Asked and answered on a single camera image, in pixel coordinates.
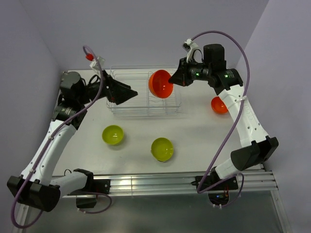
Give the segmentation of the orange bowl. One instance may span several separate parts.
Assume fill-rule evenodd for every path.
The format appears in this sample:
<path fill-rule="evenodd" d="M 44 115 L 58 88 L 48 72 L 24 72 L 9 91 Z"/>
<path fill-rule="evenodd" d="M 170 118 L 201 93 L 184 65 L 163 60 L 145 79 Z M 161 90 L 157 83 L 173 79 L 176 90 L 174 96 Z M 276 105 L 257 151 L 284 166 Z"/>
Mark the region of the orange bowl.
<path fill-rule="evenodd" d="M 155 97 L 161 99 L 168 98 L 173 92 L 173 84 L 169 83 L 170 78 L 170 73 L 163 69 L 154 72 L 148 80 L 150 92 Z"/>
<path fill-rule="evenodd" d="M 226 114 L 228 112 L 226 105 L 218 96 L 214 97 L 211 100 L 210 105 L 211 105 L 212 110 L 217 114 L 222 115 L 222 114 Z"/>

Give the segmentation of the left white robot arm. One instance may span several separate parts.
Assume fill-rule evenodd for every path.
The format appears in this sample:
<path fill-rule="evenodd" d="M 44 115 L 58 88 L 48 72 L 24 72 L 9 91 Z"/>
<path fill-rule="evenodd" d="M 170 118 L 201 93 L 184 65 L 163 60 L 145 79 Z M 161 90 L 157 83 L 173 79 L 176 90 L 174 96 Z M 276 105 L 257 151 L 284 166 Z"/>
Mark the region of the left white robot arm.
<path fill-rule="evenodd" d="M 42 144 L 21 174 L 11 176 L 7 182 L 15 202 L 50 212 L 61 197 L 76 191 L 89 194 L 94 190 L 94 175 L 90 171 L 78 168 L 55 180 L 52 174 L 64 148 L 87 113 L 85 106 L 96 95 L 116 105 L 138 95 L 131 86 L 113 79 L 107 72 L 104 71 L 103 75 L 104 81 L 94 75 L 89 83 L 75 71 L 62 75 L 58 105 Z"/>

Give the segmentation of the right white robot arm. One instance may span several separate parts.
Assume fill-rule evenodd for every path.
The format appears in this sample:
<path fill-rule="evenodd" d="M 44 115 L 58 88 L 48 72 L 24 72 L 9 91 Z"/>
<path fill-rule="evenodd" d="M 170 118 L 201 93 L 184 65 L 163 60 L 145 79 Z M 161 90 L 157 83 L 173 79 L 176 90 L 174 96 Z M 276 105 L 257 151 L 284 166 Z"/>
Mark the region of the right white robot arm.
<path fill-rule="evenodd" d="M 225 49 L 220 44 L 205 45 L 203 60 L 194 60 L 199 47 L 188 39 L 183 44 L 187 56 L 181 58 L 170 83 L 189 86 L 194 81 L 206 81 L 225 104 L 238 131 L 241 149 L 231 152 L 230 158 L 216 166 L 210 177 L 211 186 L 221 189 L 227 178 L 249 167 L 263 163 L 278 147 L 276 137 L 270 137 L 260 124 L 244 91 L 246 85 L 234 68 L 226 67 Z"/>

